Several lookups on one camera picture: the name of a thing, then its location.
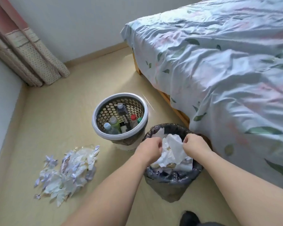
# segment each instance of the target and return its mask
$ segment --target white bedspread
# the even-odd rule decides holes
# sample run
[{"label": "white bedspread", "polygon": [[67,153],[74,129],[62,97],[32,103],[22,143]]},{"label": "white bedspread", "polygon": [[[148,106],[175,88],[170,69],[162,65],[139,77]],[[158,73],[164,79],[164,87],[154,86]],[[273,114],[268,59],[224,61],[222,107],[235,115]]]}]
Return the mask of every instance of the white bedspread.
[{"label": "white bedspread", "polygon": [[204,0],[121,32],[214,151],[283,188],[283,0]]}]

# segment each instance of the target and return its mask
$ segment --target forearm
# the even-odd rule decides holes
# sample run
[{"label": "forearm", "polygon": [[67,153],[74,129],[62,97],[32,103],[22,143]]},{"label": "forearm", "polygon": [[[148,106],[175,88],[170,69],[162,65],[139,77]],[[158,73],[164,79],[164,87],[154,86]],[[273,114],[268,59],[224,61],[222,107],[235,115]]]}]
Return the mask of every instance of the forearm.
[{"label": "forearm", "polygon": [[63,226],[125,225],[146,167],[133,155],[94,190]]},{"label": "forearm", "polygon": [[244,171],[214,152],[195,159],[214,179],[243,226],[283,225],[283,189]]}]

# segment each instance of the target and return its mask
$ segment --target wooden floor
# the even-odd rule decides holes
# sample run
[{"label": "wooden floor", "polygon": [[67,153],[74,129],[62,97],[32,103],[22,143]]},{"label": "wooden floor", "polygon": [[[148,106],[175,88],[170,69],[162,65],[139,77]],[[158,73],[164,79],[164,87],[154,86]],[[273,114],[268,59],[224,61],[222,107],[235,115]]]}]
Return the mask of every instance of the wooden floor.
[{"label": "wooden floor", "polygon": [[[149,121],[155,124],[182,122],[144,76],[135,72],[130,48],[102,56],[70,69],[67,79],[51,86],[31,88],[24,108],[14,153],[4,182],[0,225],[60,225],[88,194],[120,167],[132,152],[114,148],[97,136],[91,126],[96,105],[118,92],[132,92],[146,100]],[[45,155],[62,159],[76,146],[100,145],[94,179],[59,208],[49,198],[33,199],[33,188]],[[214,181],[206,171],[189,186],[180,201],[162,200],[142,179],[127,225],[175,226],[184,210],[194,211],[202,222],[239,225]]]}]

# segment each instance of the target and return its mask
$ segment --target pile of torn paper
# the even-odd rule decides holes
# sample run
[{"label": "pile of torn paper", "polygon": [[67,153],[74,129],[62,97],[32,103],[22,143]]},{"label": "pile of torn paper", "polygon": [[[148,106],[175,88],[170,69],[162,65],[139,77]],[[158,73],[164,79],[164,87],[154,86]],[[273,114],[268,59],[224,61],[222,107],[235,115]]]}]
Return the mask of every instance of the pile of torn paper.
[{"label": "pile of torn paper", "polygon": [[50,195],[50,199],[56,198],[58,207],[64,200],[83,187],[87,181],[93,179],[99,153],[99,146],[93,145],[75,148],[65,154],[59,170],[55,167],[58,164],[53,156],[46,156],[44,169],[40,172],[40,177],[36,180],[35,186],[42,183],[41,194],[36,194],[34,198],[40,199],[42,194]]},{"label": "pile of torn paper", "polygon": [[161,157],[151,164],[156,173],[164,171],[170,174],[173,171],[191,171],[193,169],[193,159],[184,152],[179,135],[167,135],[164,133],[164,128],[161,128],[152,137],[162,138]]}]

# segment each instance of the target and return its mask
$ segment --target beige baseboard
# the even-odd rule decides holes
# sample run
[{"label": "beige baseboard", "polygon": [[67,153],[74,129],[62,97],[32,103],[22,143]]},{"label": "beige baseboard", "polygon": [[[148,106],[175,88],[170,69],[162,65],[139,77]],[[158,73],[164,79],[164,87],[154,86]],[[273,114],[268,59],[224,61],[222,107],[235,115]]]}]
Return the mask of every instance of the beige baseboard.
[{"label": "beige baseboard", "polygon": [[102,49],[102,50],[99,50],[99,51],[96,51],[96,52],[84,55],[82,57],[79,57],[79,58],[67,61],[64,64],[66,65],[67,68],[71,68],[71,67],[73,67],[75,65],[88,62],[88,61],[93,60],[95,58],[98,58],[100,56],[103,56],[103,55],[106,55],[106,54],[118,51],[118,50],[126,48],[126,47],[128,47],[128,45],[125,42],[122,42],[122,43],[119,43],[119,44],[107,47],[105,49]]},{"label": "beige baseboard", "polygon": [[27,98],[28,87],[23,83],[20,90],[18,100],[16,102],[15,110],[11,117],[10,124],[8,126],[7,133],[4,138],[4,142],[0,151],[0,196],[2,191],[2,186],[6,178],[8,167],[11,160],[11,155],[14,150],[15,140],[18,133],[18,128],[23,114],[23,109],[25,106]]}]

